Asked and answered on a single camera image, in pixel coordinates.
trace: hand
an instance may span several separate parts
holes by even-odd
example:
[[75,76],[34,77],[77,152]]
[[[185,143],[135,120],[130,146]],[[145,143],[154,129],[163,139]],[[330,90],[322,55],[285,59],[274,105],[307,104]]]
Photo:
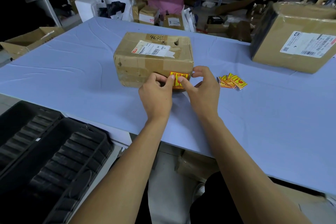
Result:
[[186,89],[190,103],[200,120],[218,116],[218,99],[220,86],[216,78],[206,66],[194,67],[192,77],[203,77],[203,81],[195,87],[184,77],[180,76],[178,81]]
[[147,113],[148,120],[164,117],[168,120],[172,106],[172,91],[175,76],[168,78],[157,73],[151,73],[148,80],[139,88],[139,96]]

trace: forearm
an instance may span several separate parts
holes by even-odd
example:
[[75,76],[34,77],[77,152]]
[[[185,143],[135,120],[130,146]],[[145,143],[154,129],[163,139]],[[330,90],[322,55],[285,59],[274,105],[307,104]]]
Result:
[[310,223],[246,153],[216,115],[201,119],[210,147],[245,224]]
[[167,120],[159,118],[146,123],[81,205],[71,224],[135,222]]

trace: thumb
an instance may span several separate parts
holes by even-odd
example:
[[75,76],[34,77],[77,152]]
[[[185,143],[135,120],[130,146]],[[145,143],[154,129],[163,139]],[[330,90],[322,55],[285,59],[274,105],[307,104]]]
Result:
[[194,86],[188,81],[187,78],[180,76],[178,81],[182,84],[183,88],[185,88],[187,92],[194,90]]
[[167,81],[164,87],[172,89],[174,82],[175,82],[175,75],[172,74],[167,78]]

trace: person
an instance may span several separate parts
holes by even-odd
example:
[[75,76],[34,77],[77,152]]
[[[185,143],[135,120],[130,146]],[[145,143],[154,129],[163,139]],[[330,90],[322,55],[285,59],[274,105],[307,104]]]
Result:
[[[179,77],[202,124],[220,173],[205,184],[205,193],[190,210],[195,223],[307,224],[308,218],[283,195],[236,141],[217,113],[219,90],[205,66],[194,67],[192,86]],[[71,224],[151,223],[144,193],[172,107],[174,76],[152,73],[139,89],[147,113],[145,127],[71,219]]]

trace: table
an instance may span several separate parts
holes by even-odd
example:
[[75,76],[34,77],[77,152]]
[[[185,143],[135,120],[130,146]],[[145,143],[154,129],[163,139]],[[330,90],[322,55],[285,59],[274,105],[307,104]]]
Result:
[[[251,61],[249,44],[139,23],[92,18],[0,69],[0,93],[61,111],[108,131],[119,145],[146,121],[137,89],[117,79],[113,53],[127,32],[191,38],[195,65],[248,83],[222,88],[218,113],[269,176],[336,194],[336,60],[306,74]],[[196,84],[200,78],[192,78]],[[211,156],[185,95],[173,95],[162,141]]]

